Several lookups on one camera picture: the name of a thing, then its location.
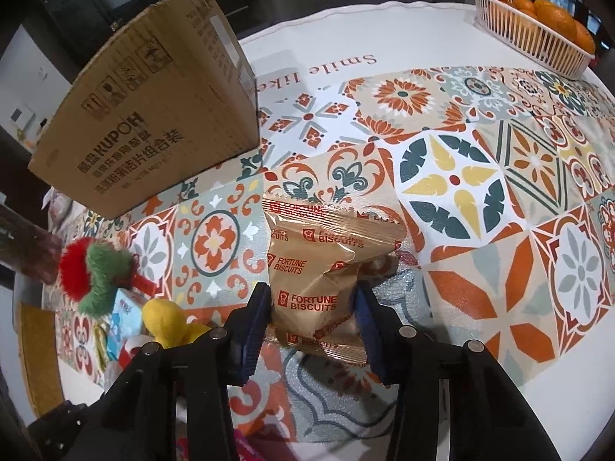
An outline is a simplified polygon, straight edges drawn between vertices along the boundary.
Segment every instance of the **floor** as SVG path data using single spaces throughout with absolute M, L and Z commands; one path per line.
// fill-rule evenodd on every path
M 8 394 L 26 425 L 36 417 L 30 407 L 19 360 L 17 334 L 12 322 L 13 294 L 0 286 L 0 369 L 8 384 Z

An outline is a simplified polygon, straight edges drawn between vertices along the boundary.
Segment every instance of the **small blue box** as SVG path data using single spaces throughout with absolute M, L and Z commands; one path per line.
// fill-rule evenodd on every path
M 107 354 L 112 359 L 118 360 L 128 338 L 145 332 L 142 310 L 146 301 L 147 298 L 141 294 L 124 288 L 118 289 L 107 337 Z

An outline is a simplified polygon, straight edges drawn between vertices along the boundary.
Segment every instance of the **yellow plush toy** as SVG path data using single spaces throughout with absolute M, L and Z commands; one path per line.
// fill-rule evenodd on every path
M 192 343 L 210 328 L 196 321 L 186 322 L 186 314 L 171 300 L 152 298 L 143 306 L 143 324 L 163 348 Z

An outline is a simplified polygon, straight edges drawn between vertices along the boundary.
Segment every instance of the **printed symbol on box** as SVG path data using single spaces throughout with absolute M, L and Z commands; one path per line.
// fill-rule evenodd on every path
M 100 98 L 94 93 L 90 93 L 88 98 L 81 104 L 81 107 L 87 110 L 87 112 L 94 116 L 94 118 L 98 121 L 107 116 L 111 111 L 109 106 L 100 100 Z
M 313 243 L 315 243 L 316 239 L 314 238 L 314 232 L 316 232 L 316 229 L 303 229 L 303 238 L 306 241 L 312 241 Z
M 280 291 L 278 295 L 278 305 L 288 307 L 288 291 Z
M 139 55 L 145 65 L 148 66 L 148 69 L 153 73 L 164 69 L 164 67 L 173 62 L 171 56 L 155 37 L 139 48 L 136 54 Z
M 342 262 L 341 260 L 339 260 L 339 261 L 335 262 L 333 265 L 331 265 L 331 268 L 329 269 L 329 272 L 333 272 L 334 270 L 343 269 L 347 265 L 348 264 L 346 262 Z
M 136 65 L 132 57 L 128 57 L 122 61 L 122 63 L 115 68 L 115 72 L 132 91 L 135 91 L 148 79 L 146 73 Z
M 96 89 L 112 106 L 119 106 L 126 98 L 126 92 L 111 77 L 103 79 Z

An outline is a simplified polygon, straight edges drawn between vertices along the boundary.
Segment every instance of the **wall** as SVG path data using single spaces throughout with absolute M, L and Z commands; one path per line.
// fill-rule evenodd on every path
M 22 144 L 32 151 L 41 121 L 51 119 L 69 89 L 70 83 L 20 26 L 0 59 L 0 126 L 19 139 L 10 116 L 19 104 L 26 105 L 35 118 Z
M 36 418 L 30 407 L 19 360 L 17 334 L 13 329 L 13 293 L 0 286 L 0 369 L 8 385 L 8 395 L 26 425 Z

